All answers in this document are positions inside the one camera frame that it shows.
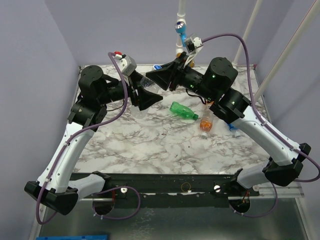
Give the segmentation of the clear plastic bottle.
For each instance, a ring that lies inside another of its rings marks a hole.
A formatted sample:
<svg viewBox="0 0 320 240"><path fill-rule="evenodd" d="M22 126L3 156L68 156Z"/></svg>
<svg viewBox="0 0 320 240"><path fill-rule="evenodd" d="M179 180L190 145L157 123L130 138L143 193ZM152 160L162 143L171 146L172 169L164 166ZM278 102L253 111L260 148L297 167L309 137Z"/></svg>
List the clear plastic bottle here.
<svg viewBox="0 0 320 240"><path fill-rule="evenodd" d="M161 101L163 97L158 94L160 87L146 76L142 77L139 84L138 106L131 109L131 114L137 119L142 119L147 115L149 108Z"/></svg>

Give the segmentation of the white blue bottle cap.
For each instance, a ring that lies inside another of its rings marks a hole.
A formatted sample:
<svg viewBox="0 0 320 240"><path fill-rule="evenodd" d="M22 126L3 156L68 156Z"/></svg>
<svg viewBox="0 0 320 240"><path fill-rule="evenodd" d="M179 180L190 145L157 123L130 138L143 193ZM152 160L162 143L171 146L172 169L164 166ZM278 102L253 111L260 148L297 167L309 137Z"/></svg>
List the white blue bottle cap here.
<svg viewBox="0 0 320 240"><path fill-rule="evenodd" d="M162 69L162 66L161 66L161 65L158 65L158 64L154 64L154 65L152 66L152 69L153 69L153 70L160 70L160 69Z"/></svg>

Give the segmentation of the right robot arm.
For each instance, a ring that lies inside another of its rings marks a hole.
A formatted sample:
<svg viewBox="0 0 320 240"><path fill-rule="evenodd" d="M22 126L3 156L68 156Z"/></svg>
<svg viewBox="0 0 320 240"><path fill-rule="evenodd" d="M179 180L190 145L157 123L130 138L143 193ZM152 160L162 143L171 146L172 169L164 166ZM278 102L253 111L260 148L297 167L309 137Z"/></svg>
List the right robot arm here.
<svg viewBox="0 0 320 240"><path fill-rule="evenodd" d="M225 57L213 58L204 74L186 66L186 60L183 52L174 61L147 72L146 77L163 90L181 86L212 102L209 109L216 117L240 129L269 154L267 161L238 170L230 191L241 196L254 185L271 182L286 187L297 179L311 147L287 138L265 118L256 116L251 101L232 88L238 71Z"/></svg>

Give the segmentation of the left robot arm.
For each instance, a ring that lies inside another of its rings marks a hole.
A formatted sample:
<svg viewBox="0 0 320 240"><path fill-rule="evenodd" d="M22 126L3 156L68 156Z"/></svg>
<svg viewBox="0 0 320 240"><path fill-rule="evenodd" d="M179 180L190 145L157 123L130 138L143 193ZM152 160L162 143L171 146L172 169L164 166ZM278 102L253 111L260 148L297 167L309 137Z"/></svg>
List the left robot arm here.
<svg viewBox="0 0 320 240"><path fill-rule="evenodd" d="M74 167L89 140L98 130L108 109L107 104L124 100L124 90L134 106L144 111L163 97L141 86L143 75L133 70L129 82L122 84L118 79L104 74L97 65L85 67L78 81L80 95L68 116L62 140L50 163L36 181L28 181L24 190L37 204L67 215L76 203L91 195L104 198L110 194L111 177L94 171L87 177L71 180Z"/></svg>

